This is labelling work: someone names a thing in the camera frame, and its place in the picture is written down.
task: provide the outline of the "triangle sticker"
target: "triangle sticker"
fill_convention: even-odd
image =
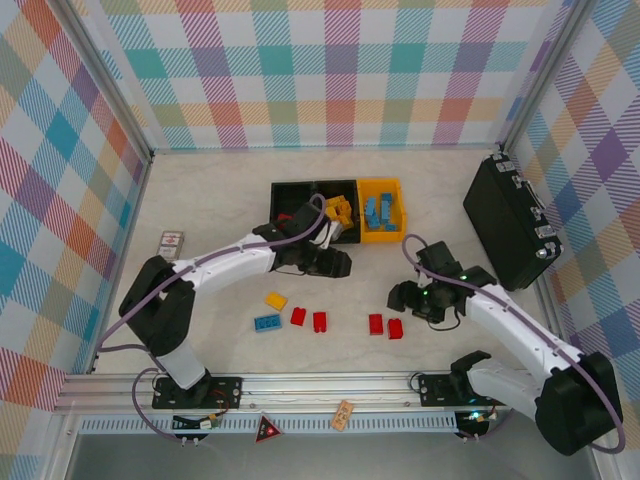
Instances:
[[[282,435],[282,432],[278,430],[278,427],[276,427],[271,420],[263,415],[260,418],[260,425],[258,426],[258,433],[256,435],[256,443],[277,437],[278,435]]]

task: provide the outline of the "black box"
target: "black box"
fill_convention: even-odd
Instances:
[[[351,204],[353,228],[342,232],[338,240],[331,243],[360,243],[358,186],[355,180],[272,183],[269,221],[275,222],[281,213],[293,215],[315,193],[326,199],[344,195]]]
[[[509,291],[528,287],[562,253],[544,204],[504,153],[482,161],[463,205]]]

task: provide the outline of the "wooden tag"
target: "wooden tag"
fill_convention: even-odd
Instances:
[[[351,413],[353,413],[353,405],[346,400],[343,400],[331,421],[331,426],[339,432],[343,431],[344,427],[347,426]]]

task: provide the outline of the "yellow lego brick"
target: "yellow lego brick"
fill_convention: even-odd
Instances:
[[[269,295],[267,295],[267,298],[265,298],[264,303],[266,303],[270,307],[275,308],[278,311],[281,311],[287,304],[287,299],[279,293],[271,292]]]
[[[340,197],[329,198],[327,199],[327,207],[337,207],[338,205],[340,205],[340,202],[342,202],[342,200],[340,200]]]
[[[327,207],[324,212],[331,220],[336,220],[338,218],[338,212],[336,212],[336,209],[334,207]]]
[[[338,215],[338,221],[342,224],[345,230],[353,228],[351,217],[347,217],[346,215]]]
[[[340,215],[351,217],[351,204],[349,202],[342,202],[338,205],[338,213]]]

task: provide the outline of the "red block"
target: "red block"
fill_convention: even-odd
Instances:
[[[291,314],[291,323],[293,325],[298,325],[301,327],[304,324],[304,317],[307,314],[306,308],[296,307],[293,309],[293,313]]]
[[[316,333],[327,331],[327,314],[325,312],[313,313],[313,331]]]
[[[390,340],[398,340],[402,338],[402,320],[399,318],[391,318],[387,322],[387,330],[389,331]]]
[[[379,313],[369,315],[369,335],[382,335],[383,332],[382,315]]]

